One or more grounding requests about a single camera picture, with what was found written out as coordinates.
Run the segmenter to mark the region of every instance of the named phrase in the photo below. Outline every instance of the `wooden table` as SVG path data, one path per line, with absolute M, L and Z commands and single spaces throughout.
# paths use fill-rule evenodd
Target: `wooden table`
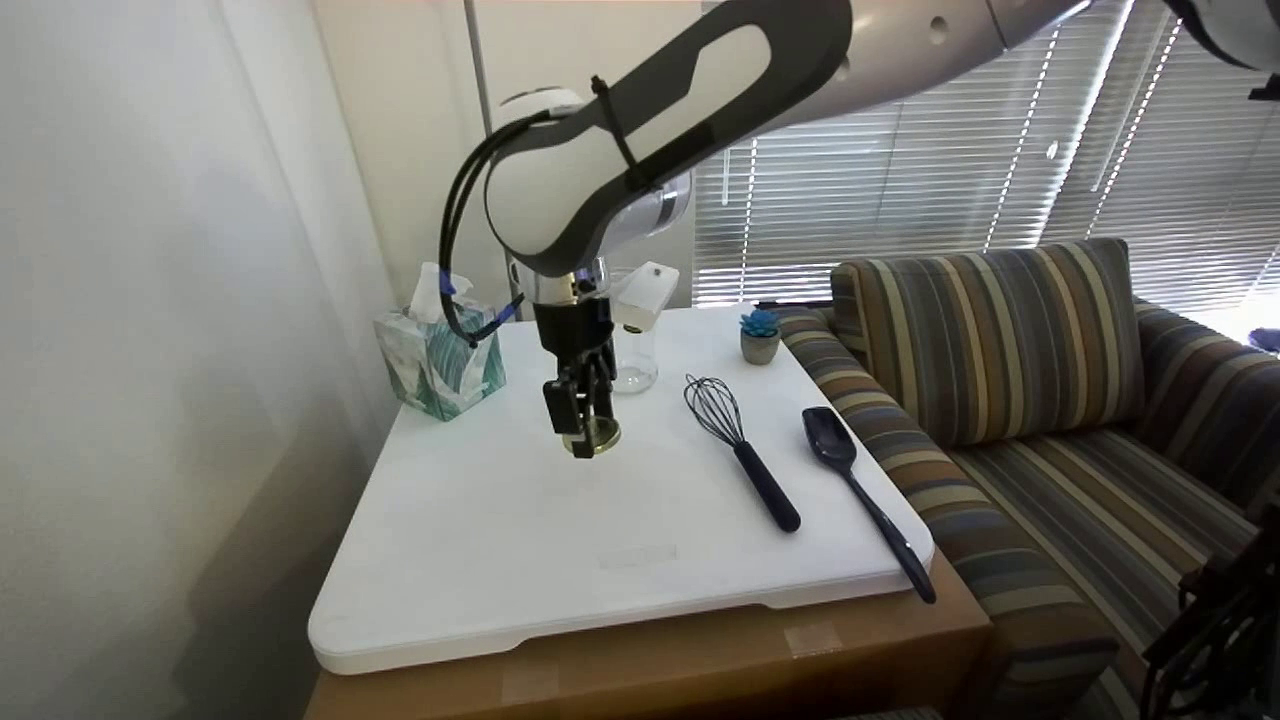
M 945 554 L 932 578 L 939 604 L 901 590 L 794 610 L 735 607 L 532 638 L 484 661 L 324 671 L 309 720 L 949 708 L 986 642 L 986 617 Z

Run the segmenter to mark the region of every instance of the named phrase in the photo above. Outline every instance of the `whisk handle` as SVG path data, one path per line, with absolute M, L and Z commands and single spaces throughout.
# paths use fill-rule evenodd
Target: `whisk handle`
M 770 523 L 782 526 L 782 530 L 794 530 L 800 526 L 800 510 L 793 507 L 788 492 L 770 479 L 770 472 L 763 466 L 757 446 L 753 444 L 732 444 L 732 450 L 743 463 L 743 472 L 753 475 L 757 494 L 763 499 Z

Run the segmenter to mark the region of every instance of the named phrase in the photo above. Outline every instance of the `white wall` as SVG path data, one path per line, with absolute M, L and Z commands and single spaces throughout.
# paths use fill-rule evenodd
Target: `white wall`
M 391 304 L 305 0 L 0 8 L 0 716 L 292 716 Z
M 420 254 L 434 254 L 434 222 L 451 171 L 484 134 L 462 0 L 311 0 L 334 93 L 351 126 L 366 199 L 391 263 L 395 295 L 409 301 Z M 474 0 L 487 96 L 625 77 L 675 27 L 701 16 L 701 0 Z M 690 211 L 671 229 L 612 246 L 612 266 L 664 261 L 690 276 Z M 497 239 L 469 222 L 460 266 L 487 304 L 504 301 Z

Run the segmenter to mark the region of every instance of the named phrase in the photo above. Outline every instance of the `whisk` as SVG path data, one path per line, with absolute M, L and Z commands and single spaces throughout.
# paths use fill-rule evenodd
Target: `whisk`
M 743 463 L 747 479 L 757 483 L 757 494 L 763 499 L 770 523 L 778 530 L 794 530 L 800 510 L 793 507 L 782 487 L 770 479 L 770 472 L 763 466 L 757 446 L 747 444 L 743 415 L 735 406 L 732 387 L 718 376 L 690 376 L 682 385 L 682 405 L 701 426 L 708 426 L 713 437 L 718 437 L 735 450 L 735 461 Z

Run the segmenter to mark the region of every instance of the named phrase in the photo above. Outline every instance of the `white table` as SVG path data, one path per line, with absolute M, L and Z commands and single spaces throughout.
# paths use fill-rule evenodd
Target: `white table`
M 682 610 L 908 590 L 851 492 L 811 461 L 800 406 L 825 405 L 793 352 L 753 366 L 735 313 L 669 313 L 658 378 L 616 395 L 625 441 L 571 461 L 548 426 L 552 357 L 532 324 L 499 337 L 507 387 L 451 425 L 401 406 L 311 607 L 334 674 L 507 650 L 532 636 Z M 686 376 L 735 387 L 747 441 L 805 514 L 775 530 L 732 450 L 682 406 Z M 932 535 L 879 463 L 856 475 L 914 554 Z

